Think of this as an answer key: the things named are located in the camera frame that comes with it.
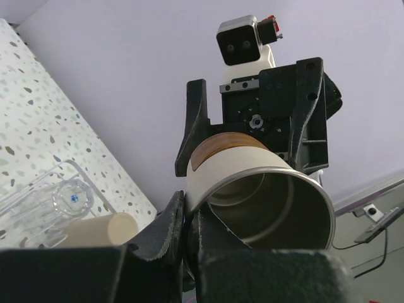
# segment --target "camera lens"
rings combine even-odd
[[[229,53],[232,53],[233,51],[234,51],[234,46],[233,45],[228,45],[227,47],[226,47],[226,51],[227,52],[229,52]]]
[[[251,42],[250,41],[244,41],[242,43],[242,48],[243,49],[249,49],[251,47]]]

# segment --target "transparent lid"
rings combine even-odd
[[[91,187],[79,179],[62,182],[52,199],[55,210],[67,217],[83,217],[94,205]]]

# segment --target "wooden part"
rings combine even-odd
[[[242,133],[220,133],[204,140],[195,148],[191,155],[191,167],[195,171],[199,166],[213,155],[216,155],[222,150],[239,146],[252,146],[268,150],[257,139]]]

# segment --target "black cable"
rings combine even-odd
[[[359,278],[360,276],[366,275],[367,273],[370,273],[371,271],[374,271],[376,269],[378,269],[380,266],[382,266],[384,264],[384,262],[386,261],[386,257],[387,257],[387,246],[388,246],[388,234],[387,234],[387,229],[384,230],[384,252],[383,252],[383,259],[381,260],[381,262],[376,265],[375,267],[372,267],[368,270],[363,271],[362,273],[358,273],[356,276],[354,276],[354,279]]]
[[[356,244],[354,244],[354,245],[347,246],[347,247],[335,247],[334,244],[332,244],[332,246],[333,246],[335,249],[339,250],[339,251],[343,251],[343,250],[345,250],[345,249],[353,248],[353,247],[356,247],[356,246],[361,245],[361,244],[363,244],[363,243],[365,243],[365,242],[356,243]]]

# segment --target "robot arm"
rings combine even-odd
[[[226,64],[220,86],[223,123],[211,125],[204,80],[187,84],[186,130],[175,174],[186,176],[194,149],[214,134],[248,134],[293,169],[311,174],[328,166],[326,120],[342,106],[341,93],[323,70],[321,58],[275,67],[269,43],[278,34],[275,17],[226,21],[217,40]]]

